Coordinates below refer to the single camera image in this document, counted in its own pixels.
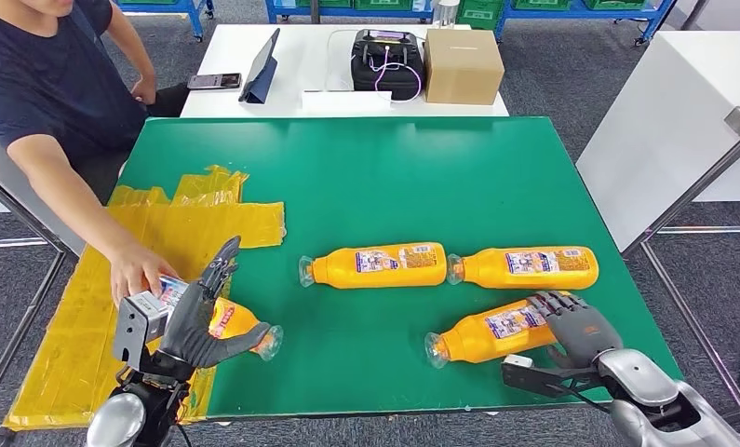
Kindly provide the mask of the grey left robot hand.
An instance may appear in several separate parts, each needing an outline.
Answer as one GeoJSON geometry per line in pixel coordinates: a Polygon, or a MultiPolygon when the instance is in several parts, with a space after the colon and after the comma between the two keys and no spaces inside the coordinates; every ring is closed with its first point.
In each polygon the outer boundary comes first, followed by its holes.
{"type": "Polygon", "coordinates": [[[188,285],[168,320],[160,350],[193,368],[213,367],[258,345],[270,331],[267,322],[255,323],[247,332],[219,339],[209,332],[216,298],[237,269],[241,237],[228,239],[200,278],[188,285]]]}

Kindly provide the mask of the person's right hand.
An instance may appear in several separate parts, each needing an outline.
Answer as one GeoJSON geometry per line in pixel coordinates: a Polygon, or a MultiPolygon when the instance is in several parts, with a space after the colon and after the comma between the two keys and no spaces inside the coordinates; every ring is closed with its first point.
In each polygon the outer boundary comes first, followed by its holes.
{"type": "Polygon", "coordinates": [[[159,296],[162,275],[180,277],[165,259],[135,241],[118,243],[104,255],[110,263],[111,295],[116,307],[124,298],[143,291],[159,296]]]}

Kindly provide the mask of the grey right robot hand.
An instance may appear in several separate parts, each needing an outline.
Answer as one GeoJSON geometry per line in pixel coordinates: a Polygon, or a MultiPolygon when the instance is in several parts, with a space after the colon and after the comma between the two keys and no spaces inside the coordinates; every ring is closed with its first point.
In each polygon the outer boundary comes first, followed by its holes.
{"type": "Polygon", "coordinates": [[[526,301],[545,319],[563,350],[547,347],[549,357],[564,369],[592,367],[602,353],[624,347],[610,322],[592,305],[569,291],[538,291],[526,301]]]}

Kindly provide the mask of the person's left hand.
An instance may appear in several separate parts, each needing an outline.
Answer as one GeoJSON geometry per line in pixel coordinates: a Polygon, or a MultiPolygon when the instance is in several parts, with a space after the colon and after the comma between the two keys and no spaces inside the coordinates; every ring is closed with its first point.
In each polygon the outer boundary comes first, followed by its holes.
{"type": "Polygon", "coordinates": [[[145,105],[156,102],[156,79],[154,75],[142,75],[131,89],[133,98],[145,105]]]}

